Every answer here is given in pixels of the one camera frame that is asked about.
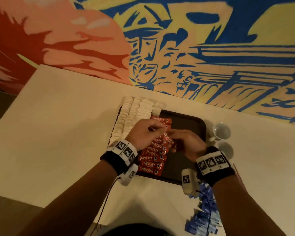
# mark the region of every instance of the person's left arm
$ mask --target person's left arm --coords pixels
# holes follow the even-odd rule
[[[157,120],[140,120],[134,125],[126,140],[139,151],[165,131],[165,125]],[[106,157],[102,158],[82,178],[44,208],[18,236],[83,236],[101,208],[108,190],[118,175],[117,172],[121,171],[116,169],[116,165],[110,164],[114,160],[107,152]]]

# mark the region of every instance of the person's left hand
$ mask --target person's left hand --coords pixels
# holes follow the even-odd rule
[[[143,150],[157,137],[166,132],[166,126],[155,119],[142,119],[131,129],[125,140],[130,142],[137,151]]]

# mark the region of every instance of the cable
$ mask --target cable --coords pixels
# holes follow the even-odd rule
[[[211,206],[210,206],[210,202],[209,202],[208,197],[207,197],[204,193],[202,193],[200,190],[196,190],[196,192],[201,193],[201,194],[207,199],[207,201],[208,201],[208,209],[209,209],[209,212],[210,212],[210,216],[209,216],[209,218],[208,218],[207,232],[205,233],[205,236],[208,236],[208,230],[209,230],[209,228],[210,228],[210,223],[211,223]]]
[[[105,200],[104,206],[103,206],[103,208],[102,208],[102,212],[101,212],[101,214],[99,215],[98,221],[97,221],[97,223],[96,223],[96,225],[95,225],[95,228],[94,228],[93,231],[91,232],[90,236],[92,236],[92,234],[94,233],[94,230],[97,228],[98,222],[99,222],[99,220],[101,219],[101,216],[102,216],[102,213],[103,213],[103,211],[104,211],[104,207],[105,207],[105,205],[106,205],[106,202],[107,202],[107,199],[108,199],[108,196],[109,196],[109,193],[110,193],[111,189],[113,188],[113,186],[114,186],[114,184],[116,183],[116,181],[119,180],[120,178],[121,178],[121,177],[118,177],[117,179],[115,179],[115,181],[113,182],[112,186],[110,187],[110,189],[109,189],[109,191],[108,191],[108,193],[107,193],[107,196],[106,196],[106,200]]]

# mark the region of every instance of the colorful mural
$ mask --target colorful mural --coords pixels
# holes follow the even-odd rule
[[[295,124],[295,0],[0,0],[0,91],[41,63]]]

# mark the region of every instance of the cup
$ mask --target cup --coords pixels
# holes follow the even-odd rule
[[[226,141],[217,141],[214,146],[227,157],[227,159],[231,159],[234,156],[234,150],[232,146]]]
[[[214,136],[209,139],[210,142],[216,140],[226,140],[231,136],[231,130],[222,122],[214,124],[212,131]]]

